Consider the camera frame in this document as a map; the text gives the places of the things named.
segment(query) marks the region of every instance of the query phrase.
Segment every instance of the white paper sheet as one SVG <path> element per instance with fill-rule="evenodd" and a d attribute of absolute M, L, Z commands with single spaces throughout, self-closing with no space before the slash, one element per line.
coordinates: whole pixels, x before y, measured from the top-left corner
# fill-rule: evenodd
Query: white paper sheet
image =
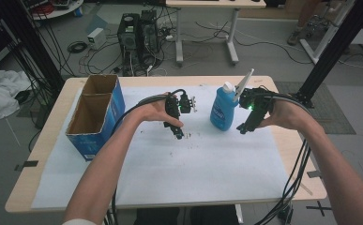
<path fill-rule="evenodd" d="M 270 129 L 240 134 L 235 128 L 246 121 L 250 112 L 237 107 L 230 130 L 216 129 L 209 115 L 217 86 L 122 90 L 130 108 L 143 98 L 178 88 L 185 89 L 189 97 L 196 97 L 197 112 L 180 116 L 185 137 L 176 139 L 162 122 L 141 124 L 121 172 L 116 206 L 241 203 L 279 198 L 288 175 Z M 77 98 L 47 161 L 32 204 L 34 209 L 64 209 L 88 165 L 65 136 Z"/>

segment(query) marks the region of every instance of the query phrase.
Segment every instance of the white sleeve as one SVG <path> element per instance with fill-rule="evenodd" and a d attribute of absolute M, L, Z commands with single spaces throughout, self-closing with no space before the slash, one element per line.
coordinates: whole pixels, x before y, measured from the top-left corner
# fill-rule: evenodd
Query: white sleeve
<path fill-rule="evenodd" d="M 63 223 L 62 225 L 96 225 L 96 224 L 92 221 L 88 221 L 82 218 L 74 218 Z"/>

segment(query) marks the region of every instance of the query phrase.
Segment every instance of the white bottle cap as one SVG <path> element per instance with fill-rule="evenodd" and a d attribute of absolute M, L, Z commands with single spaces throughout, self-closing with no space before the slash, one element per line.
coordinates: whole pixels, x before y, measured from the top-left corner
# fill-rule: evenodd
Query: white bottle cap
<path fill-rule="evenodd" d="M 226 82 L 222 86 L 222 89 L 224 90 L 225 93 L 231 93 L 234 91 L 234 86 L 230 82 Z"/>

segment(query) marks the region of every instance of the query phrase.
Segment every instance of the human arm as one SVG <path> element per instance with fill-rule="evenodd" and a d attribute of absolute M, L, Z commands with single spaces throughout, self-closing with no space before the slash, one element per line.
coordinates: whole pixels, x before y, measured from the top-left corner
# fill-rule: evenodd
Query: human arm
<path fill-rule="evenodd" d="M 83 218 L 96 224 L 102 222 L 131 139 L 143 121 L 166 121 L 177 127 L 183 126 L 182 122 L 165 112 L 164 100 L 131 111 L 87 167 L 68 203 L 64 221 Z"/>
<path fill-rule="evenodd" d="M 260 127 L 276 125 L 299 131 L 318 163 L 339 224 L 363 224 L 363 181 L 328 139 L 323 128 L 302 108 L 277 100 Z"/>

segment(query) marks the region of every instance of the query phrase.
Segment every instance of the person's left arm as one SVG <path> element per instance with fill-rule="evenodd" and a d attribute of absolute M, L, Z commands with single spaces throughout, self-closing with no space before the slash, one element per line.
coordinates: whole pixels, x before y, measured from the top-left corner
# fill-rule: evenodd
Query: person's left arm
<path fill-rule="evenodd" d="M 127 115 L 84 172 L 68 203 L 64 222 L 82 218 L 100 224 L 108 210 L 135 130 L 143 121 L 166 121 L 182 127 L 164 110 L 164 100 L 143 105 Z"/>

